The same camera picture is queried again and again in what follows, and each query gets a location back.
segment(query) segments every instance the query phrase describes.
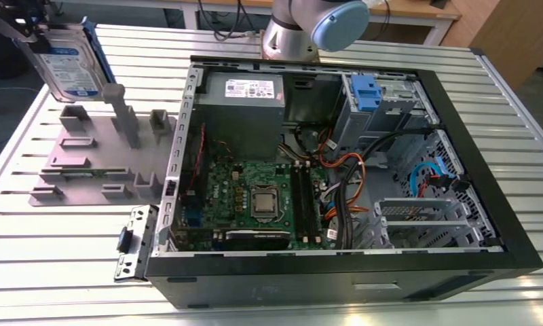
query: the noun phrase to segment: metal bracket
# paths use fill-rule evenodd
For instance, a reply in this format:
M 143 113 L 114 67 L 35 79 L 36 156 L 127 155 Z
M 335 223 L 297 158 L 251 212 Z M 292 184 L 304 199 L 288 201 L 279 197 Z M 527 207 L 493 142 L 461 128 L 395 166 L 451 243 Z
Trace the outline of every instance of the metal bracket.
M 159 208 L 155 205 L 135 207 L 130 222 L 120 233 L 120 251 L 115 282 L 147 282 L 147 261 L 152 253 L 155 224 Z

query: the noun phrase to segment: connector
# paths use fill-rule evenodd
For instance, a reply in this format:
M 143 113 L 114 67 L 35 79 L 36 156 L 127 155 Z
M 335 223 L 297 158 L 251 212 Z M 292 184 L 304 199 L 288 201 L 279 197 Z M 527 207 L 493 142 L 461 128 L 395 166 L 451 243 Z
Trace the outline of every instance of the connector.
M 251 39 L 253 39 L 256 35 L 257 35 L 256 31 L 244 32 L 244 37 L 249 37 Z

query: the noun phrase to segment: red cable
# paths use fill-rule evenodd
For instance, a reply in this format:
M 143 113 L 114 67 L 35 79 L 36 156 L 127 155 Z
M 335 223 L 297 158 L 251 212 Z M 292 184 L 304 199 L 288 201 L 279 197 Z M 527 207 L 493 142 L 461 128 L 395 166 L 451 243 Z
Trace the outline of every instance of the red cable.
M 206 145 L 206 124 L 202 125 L 202 146 L 200 146 L 200 153 L 198 154 L 198 160 L 196 160 L 196 166 L 194 169 L 194 177 L 191 178 L 191 183 L 190 183 L 190 187 L 188 187 L 188 191 L 191 190 L 191 188 L 194 187 L 194 183 L 196 181 L 196 177 L 198 177 L 198 170 L 200 169 L 200 162 L 202 162 L 202 158 L 203 158 L 203 148 Z

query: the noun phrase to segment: wooden desk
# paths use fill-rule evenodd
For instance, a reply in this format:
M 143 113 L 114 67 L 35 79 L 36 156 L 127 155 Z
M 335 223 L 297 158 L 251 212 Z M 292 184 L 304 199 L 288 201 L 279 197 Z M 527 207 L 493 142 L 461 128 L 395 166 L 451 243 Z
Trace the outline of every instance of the wooden desk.
M 155 7 L 183 10 L 187 29 L 199 28 L 200 5 L 198 0 L 66 0 L 64 2 L 92 5 L 124 5 L 132 7 Z M 236 0 L 203 0 L 207 11 L 236 12 Z M 273 0 L 243 0 L 245 11 L 249 14 L 272 14 Z M 416 25 L 432 27 L 424 42 L 428 46 L 439 46 L 453 21 L 459 20 L 461 13 L 449 2 L 444 10 L 432 7 L 429 0 L 389 0 L 391 24 Z M 372 9 L 371 22 L 383 23 L 387 18 L 387 5 L 383 3 Z
M 453 2 L 448 2 L 445 9 L 439 9 L 429 5 L 429 0 L 389 0 L 391 14 L 396 17 L 419 17 L 433 19 L 459 20 L 461 12 L 455 7 Z M 383 3 L 371 9 L 371 13 L 377 16 L 387 15 L 387 4 Z

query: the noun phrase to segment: metal workbench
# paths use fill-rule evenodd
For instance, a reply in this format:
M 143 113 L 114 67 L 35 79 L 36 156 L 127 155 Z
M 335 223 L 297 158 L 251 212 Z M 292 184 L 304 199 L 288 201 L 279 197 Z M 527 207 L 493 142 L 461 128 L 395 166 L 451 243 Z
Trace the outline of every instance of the metal workbench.
M 178 114 L 192 54 L 260 57 L 257 39 L 218 43 L 204 31 L 102 25 L 98 34 L 139 113 L 167 109 Z M 372 42 L 321 56 L 324 62 L 437 71 L 543 259 L 543 131 L 489 61 L 468 49 Z M 102 103 L 84 105 L 92 114 L 112 112 Z M 0 321 L 471 326 L 493 319 L 501 325 L 543 325 L 543 269 L 432 304 L 178 312 L 148 283 L 116 285 L 115 247 L 131 207 L 28 204 L 62 130 L 63 107 L 43 88 L 0 156 Z

